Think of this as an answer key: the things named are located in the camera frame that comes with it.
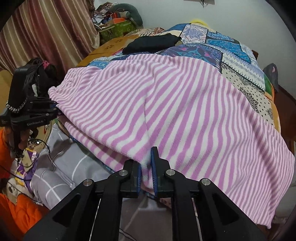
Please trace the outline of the person's left hand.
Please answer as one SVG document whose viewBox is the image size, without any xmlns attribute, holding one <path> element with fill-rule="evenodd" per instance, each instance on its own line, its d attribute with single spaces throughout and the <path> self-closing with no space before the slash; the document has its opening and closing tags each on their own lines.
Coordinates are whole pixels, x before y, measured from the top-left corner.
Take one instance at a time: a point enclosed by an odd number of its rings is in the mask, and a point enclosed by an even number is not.
<svg viewBox="0 0 296 241">
<path fill-rule="evenodd" d="M 24 150 L 28 145 L 28 139 L 30 135 L 30 130 L 21 131 L 20 133 L 20 143 L 18 144 L 18 148 Z M 14 132 L 10 127 L 3 127 L 3 141 L 7 144 L 7 146 L 11 147 L 11 144 L 14 143 Z"/>
</svg>

